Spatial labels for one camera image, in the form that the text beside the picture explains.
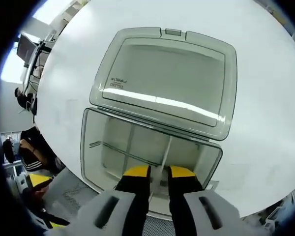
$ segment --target window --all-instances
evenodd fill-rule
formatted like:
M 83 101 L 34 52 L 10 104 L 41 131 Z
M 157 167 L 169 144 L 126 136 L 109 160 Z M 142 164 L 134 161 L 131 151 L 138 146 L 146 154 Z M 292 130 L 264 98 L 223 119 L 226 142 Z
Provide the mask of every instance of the window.
M 18 43 L 16 42 L 6 57 L 0 78 L 6 82 L 21 84 L 24 61 L 16 55 L 17 48 Z
M 33 17 L 49 25 L 71 2 L 72 0 L 47 0 Z
M 22 32 L 22 34 L 25 35 L 27 38 L 30 39 L 30 41 L 32 41 L 34 43 L 39 43 L 39 41 L 40 41 L 39 37 L 36 37 L 36 36 L 31 35 L 29 33 Z

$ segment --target desk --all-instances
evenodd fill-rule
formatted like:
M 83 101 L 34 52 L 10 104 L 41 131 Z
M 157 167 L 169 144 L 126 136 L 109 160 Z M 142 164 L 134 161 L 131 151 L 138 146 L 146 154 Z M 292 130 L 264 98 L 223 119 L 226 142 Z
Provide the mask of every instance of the desk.
M 38 46 L 35 48 L 34 52 L 32 53 L 32 55 L 30 57 L 29 67 L 23 76 L 23 91 L 25 92 L 26 95 L 28 93 L 28 88 L 31 83 L 31 81 L 30 81 L 31 76 L 34 73 L 35 66 L 37 66 L 37 60 L 40 57 L 41 53 L 43 53 L 44 47 L 46 47 L 46 43 L 50 43 L 50 41 L 53 39 L 55 33 L 56 33 L 56 31 L 52 30 L 49 33 L 49 35 L 47 35 L 47 37 L 38 44 Z
M 202 33 L 236 49 L 236 105 L 229 136 L 219 142 L 216 192 L 244 217 L 294 190 L 295 43 L 251 0 L 88 3 L 55 43 L 38 88 L 37 125 L 64 164 L 82 179 L 83 111 L 116 32 L 151 26 Z

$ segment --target black jacket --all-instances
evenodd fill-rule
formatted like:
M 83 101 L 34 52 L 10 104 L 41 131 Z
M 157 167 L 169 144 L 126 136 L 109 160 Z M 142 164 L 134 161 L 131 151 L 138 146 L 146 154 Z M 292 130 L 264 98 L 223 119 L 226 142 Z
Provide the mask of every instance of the black jacket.
M 33 94 L 29 93 L 27 96 L 21 94 L 17 97 L 19 105 L 24 108 L 25 110 L 30 110 L 30 106 L 32 103 Z
M 55 158 L 56 154 L 50 148 L 44 137 L 39 133 L 36 127 L 29 130 L 22 131 L 21 140 L 26 140 L 36 150 L 39 150 L 44 156 L 47 157 L 47 166 L 42 166 L 37 157 L 26 148 L 19 148 L 19 155 L 21 156 L 23 165 L 28 171 L 37 171 L 41 169 L 49 170 L 57 174 L 59 170 L 56 167 Z

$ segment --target computer monitor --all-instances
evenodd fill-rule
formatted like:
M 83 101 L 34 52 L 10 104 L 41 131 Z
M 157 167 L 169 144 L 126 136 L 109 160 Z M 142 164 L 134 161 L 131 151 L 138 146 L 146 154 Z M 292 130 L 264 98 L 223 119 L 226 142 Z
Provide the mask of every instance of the computer monitor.
M 21 34 L 16 54 L 26 63 L 30 63 L 30 58 L 37 46 L 25 35 Z

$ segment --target yellow object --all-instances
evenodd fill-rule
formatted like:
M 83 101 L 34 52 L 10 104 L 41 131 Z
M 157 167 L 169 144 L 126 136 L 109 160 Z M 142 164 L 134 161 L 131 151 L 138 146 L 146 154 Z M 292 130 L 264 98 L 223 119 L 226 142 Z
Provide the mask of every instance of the yellow object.
M 171 166 L 171 170 L 172 170 L 173 178 L 196 176 L 195 173 L 188 170 L 187 168 L 183 168 L 179 166 Z
M 130 168 L 124 173 L 124 176 L 146 177 L 148 174 L 148 166 L 136 166 Z
M 273 11 L 274 18 L 280 22 L 281 25 L 285 25 L 286 24 L 286 20 L 284 19 L 284 17 L 277 11 Z
M 53 229 L 54 229 L 54 228 L 63 228 L 63 227 L 65 227 L 64 225 L 58 225 L 58 224 L 55 224 L 55 223 L 53 223 L 53 222 L 51 222 L 51 221 L 50 221 L 50 224 L 51 224 L 51 226 L 53 227 Z
M 30 174 L 29 178 L 30 178 L 30 181 L 31 181 L 33 187 L 35 187 L 36 185 L 38 185 L 42 182 L 45 182 L 45 181 L 51 179 L 51 177 L 41 176 L 41 175 L 37 175 L 37 174 Z

